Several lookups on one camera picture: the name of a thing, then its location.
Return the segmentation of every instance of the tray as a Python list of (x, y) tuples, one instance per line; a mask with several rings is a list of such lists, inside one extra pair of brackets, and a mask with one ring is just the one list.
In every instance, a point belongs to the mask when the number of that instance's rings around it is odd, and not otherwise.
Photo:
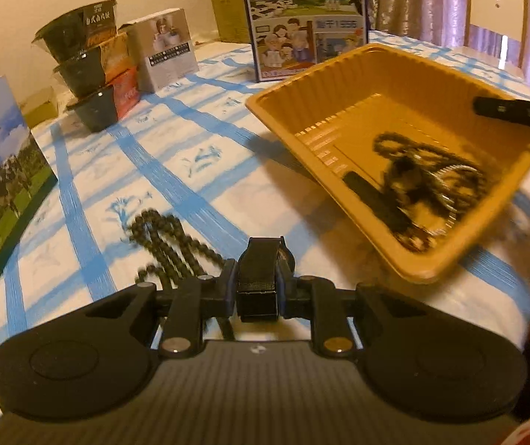
[[(404, 279), (435, 282), (503, 211), (530, 169), (530, 127), (480, 117), (473, 98), (509, 99), (501, 90), (430, 60), (370, 44), (252, 96), (248, 109), (275, 133)], [(491, 186), (437, 246), (403, 247), (344, 184), (357, 172), (380, 189), (390, 162), (377, 135), (395, 132), (475, 163)], [(421, 224), (432, 218), (420, 214)]]

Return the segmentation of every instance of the white box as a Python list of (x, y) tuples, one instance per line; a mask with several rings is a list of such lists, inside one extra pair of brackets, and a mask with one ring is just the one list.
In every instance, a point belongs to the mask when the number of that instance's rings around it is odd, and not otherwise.
[(138, 66), (139, 89), (156, 92), (187, 73), (198, 71), (185, 12), (170, 8), (121, 26)]

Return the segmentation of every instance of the tablecloth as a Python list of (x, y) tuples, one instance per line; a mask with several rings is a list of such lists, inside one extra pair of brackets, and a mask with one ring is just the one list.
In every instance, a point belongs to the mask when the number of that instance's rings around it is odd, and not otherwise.
[[(530, 98), (520, 79), (450, 49), (381, 32), (372, 32), (371, 41)], [(174, 212), (187, 232), (225, 257), (238, 258), (250, 236), (283, 235), (298, 275), (325, 276), (343, 288), (381, 282), (522, 346), (530, 320), (530, 173), (448, 279), (405, 283), (246, 110), (246, 98), (270, 85), (254, 83), (250, 47), (213, 44), (210, 52), (196, 75), (144, 96), (105, 132), (90, 135), (73, 115), (35, 129), (59, 183), (0, 279), (0, 343), (131, 285), (151, 258), (125, 229), (137, 212), (153, 207)], [(309, 336), (308, 323), (299, 320), (234, 326), (242, 338)], [(210, 323), (209, 336), (218, 334)]]

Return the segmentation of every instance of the stacked containers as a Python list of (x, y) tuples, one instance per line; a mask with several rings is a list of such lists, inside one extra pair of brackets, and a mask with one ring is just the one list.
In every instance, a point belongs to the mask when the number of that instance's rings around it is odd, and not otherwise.
[(119, 121), (138, 101), (127, 34), (118, 34), (115, 0), (69, 11), (41, 28), (33, 43), (59, 65), (53, 73), (76, 96), (67, 106), (91, 132)]

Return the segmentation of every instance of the metal screw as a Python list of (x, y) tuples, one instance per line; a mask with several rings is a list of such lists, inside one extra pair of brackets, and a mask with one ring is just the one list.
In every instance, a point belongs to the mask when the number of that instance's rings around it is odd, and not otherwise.
[(176, 336), (165, 339), (160, 345), (162, 350), (169, 353), (180, 353), (191, 347), (191, 342), (187, 338)]
[(343, 336), (335, 336), (333, 338), (326, 339), (323, 343), (326, 350), (331, 353), (344, 353), (353, 348), (352, 340)]

